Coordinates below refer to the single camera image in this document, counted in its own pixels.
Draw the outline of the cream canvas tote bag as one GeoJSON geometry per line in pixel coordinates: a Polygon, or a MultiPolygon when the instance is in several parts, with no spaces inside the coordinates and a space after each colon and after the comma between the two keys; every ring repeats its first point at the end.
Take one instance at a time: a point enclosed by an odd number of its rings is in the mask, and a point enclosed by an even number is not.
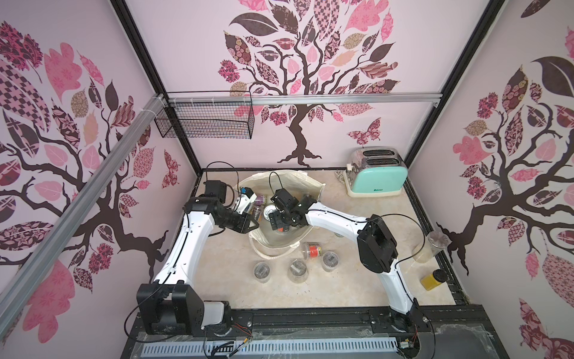
{"type": "Polygon", "coordinates": [[[259,214],[259,227],[248,233],[255,253],[273,260],[295,251],[312,230],[305,211],[319,202],[325,185],[293,170],[260,172],[239,185],[262,198],[252,206],[259,214]]]}

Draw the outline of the red label jar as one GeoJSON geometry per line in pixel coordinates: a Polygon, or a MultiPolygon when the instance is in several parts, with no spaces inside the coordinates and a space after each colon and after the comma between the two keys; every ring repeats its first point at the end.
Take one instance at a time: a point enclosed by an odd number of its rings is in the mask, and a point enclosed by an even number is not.
{"type": "Polygon", "coordinates": [[[321,257],[322,247],[317,242],[305,242],[302,245],[302,254],[305,260],[321,257]]]}

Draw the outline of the clear seed jar striped lid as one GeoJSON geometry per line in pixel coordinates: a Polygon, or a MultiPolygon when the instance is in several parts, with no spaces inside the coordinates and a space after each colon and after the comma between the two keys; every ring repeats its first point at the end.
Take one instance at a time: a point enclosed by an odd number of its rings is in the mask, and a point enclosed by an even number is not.
{"type": "Polygon", "coordinates": [[[293,260],[288,268],[288,278],[296,284],[302,284],[307,280],[309,271],[304,260],[293,260]]]}

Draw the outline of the clear seed jar dark lid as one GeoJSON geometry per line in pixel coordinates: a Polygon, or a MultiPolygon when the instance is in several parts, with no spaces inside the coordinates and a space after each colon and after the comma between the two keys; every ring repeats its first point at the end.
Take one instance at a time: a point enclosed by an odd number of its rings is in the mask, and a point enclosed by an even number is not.
{"type": "Polygon", "coordinates": [[[340,258],[334,251],[326,251],[321,256],[322,269],[325,272],[334,272],[340,264],[340,258]]]}

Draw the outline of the clear seed jar grey lid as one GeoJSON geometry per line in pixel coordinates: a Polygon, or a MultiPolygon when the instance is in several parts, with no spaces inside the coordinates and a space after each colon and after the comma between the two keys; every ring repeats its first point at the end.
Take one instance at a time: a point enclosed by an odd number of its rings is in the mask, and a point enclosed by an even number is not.
{"type": "Polygon", "coordinates": [[[271,268],[269,264],[265,262],[257,263],[254,266],[253,275],[254,278],[262,284],[269,282],[271,278],[271,268]]]}

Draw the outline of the clear jar sandy contents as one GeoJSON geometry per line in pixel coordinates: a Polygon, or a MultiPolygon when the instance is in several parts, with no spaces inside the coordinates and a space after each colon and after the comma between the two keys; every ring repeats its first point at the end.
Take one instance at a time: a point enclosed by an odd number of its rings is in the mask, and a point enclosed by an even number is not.
{"type": "Polygon", "coordinates": [[[445,233],[431,231],[422,244],[413,249],[413,259],[418,263],[427,263],[451,244],[451,239],[445,233]]]}

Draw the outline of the yellow label seed jar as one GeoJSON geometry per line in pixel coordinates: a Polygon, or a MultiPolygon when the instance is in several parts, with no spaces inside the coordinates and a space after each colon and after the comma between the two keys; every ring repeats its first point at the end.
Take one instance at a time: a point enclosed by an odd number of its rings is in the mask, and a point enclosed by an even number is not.
{"type": "Polygon", "coordinates": [[[425,290],[431,291],[448,281],[448,274],[442,269],[436,269],[420,280],[425,290]]]}

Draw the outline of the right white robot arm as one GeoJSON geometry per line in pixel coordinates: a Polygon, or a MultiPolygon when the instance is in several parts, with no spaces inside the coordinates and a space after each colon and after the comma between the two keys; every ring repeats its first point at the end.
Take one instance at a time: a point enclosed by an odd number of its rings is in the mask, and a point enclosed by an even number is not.
{"type": "Polygon", "coordinates": [[[380,215],[358,217],[332,209],[309,195],[298,200],[279,189],[271,197],[276,210],[269,215],[274,230],[283,227],[318,227],[357,244],[360,262],[378,275],[390,307],[389,324],[398,331],[427,329],[419,303],[411,294],[399,267],[397,241],[380,215]]]}

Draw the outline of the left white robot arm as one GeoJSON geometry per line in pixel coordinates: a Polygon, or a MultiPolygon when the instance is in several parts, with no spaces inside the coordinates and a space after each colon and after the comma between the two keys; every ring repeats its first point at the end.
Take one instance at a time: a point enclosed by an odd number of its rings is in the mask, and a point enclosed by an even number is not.
{"type": "Polygon", "coordinates": [[[257,195],[240,188],[235,202],[225,205],[228,185],[205,182],[206,191],[183,207],[179,235],[163,268],[150,284],[140,285],[136,300],[143,328],[149,335],[200,336],[209,327],[230,329],[229,302],[204,301],[194,291],[194,277],[203,249],[214,229],[246,234],[259,227],[248,209],[257,195]]]}

